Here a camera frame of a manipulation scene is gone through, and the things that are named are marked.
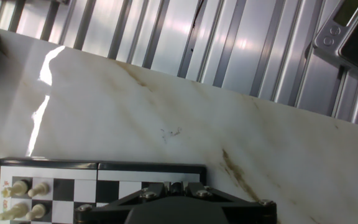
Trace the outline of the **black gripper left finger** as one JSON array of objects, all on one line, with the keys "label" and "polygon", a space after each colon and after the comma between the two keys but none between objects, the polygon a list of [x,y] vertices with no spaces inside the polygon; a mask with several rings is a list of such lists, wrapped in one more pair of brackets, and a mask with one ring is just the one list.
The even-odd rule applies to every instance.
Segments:
[{"label": "black gripper left finger", "polygon": [[81,205],[75,209],[75,223],[124,223],[134,208],[168,197],[170,187],[170,182],[152,182],[145,188],[107,205]]}]

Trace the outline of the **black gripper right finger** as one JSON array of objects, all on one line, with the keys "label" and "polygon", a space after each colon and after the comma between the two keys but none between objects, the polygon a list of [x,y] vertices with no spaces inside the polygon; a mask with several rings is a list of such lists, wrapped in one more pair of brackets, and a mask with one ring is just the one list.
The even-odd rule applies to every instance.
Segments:
[{"label": "black gripper right finger", "polygon": [[183,189],[184,196],[206,202],[211,215],[223,215],[228,223],[276,224],[276,203],[271,200],[249,202],[200,182],[189,182]]}]

